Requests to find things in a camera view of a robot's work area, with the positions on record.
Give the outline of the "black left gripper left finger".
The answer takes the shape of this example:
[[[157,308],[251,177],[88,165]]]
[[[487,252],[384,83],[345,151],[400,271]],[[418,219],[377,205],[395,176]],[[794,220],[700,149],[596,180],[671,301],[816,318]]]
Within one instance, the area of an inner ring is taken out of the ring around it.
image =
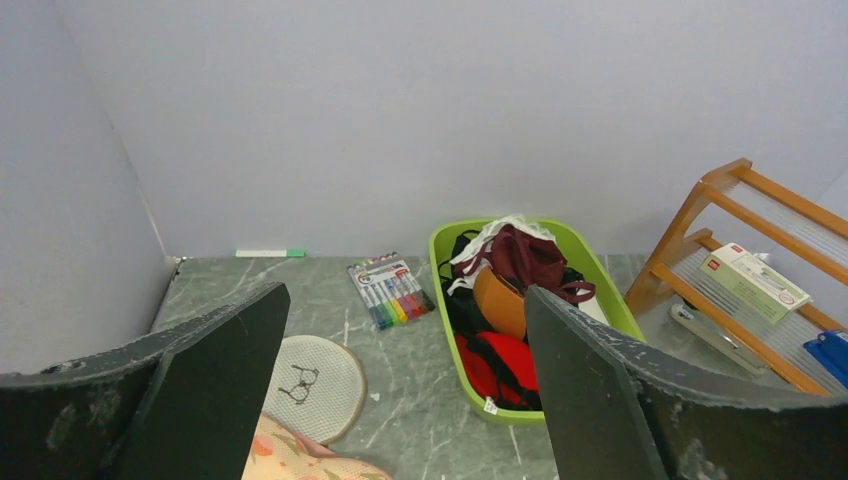
[[[5,479],[237,479],[284,336],[281,282],[121,347],[1,378]]]

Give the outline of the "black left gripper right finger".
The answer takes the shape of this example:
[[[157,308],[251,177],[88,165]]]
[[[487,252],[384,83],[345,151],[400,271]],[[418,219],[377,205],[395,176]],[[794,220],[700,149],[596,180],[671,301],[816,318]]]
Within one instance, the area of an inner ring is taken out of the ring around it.
[[[563,479],[843,479],[847,400],[668,355],[533,286],[525,314]]]

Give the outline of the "peach floral mesh laundry bag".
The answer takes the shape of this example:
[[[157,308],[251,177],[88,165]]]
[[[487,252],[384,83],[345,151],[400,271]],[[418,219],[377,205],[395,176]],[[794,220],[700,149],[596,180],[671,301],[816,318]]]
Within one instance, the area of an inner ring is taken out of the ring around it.
[[[339,456],[262,413],[242,479],[388,480],[391,476],[371,463]]]

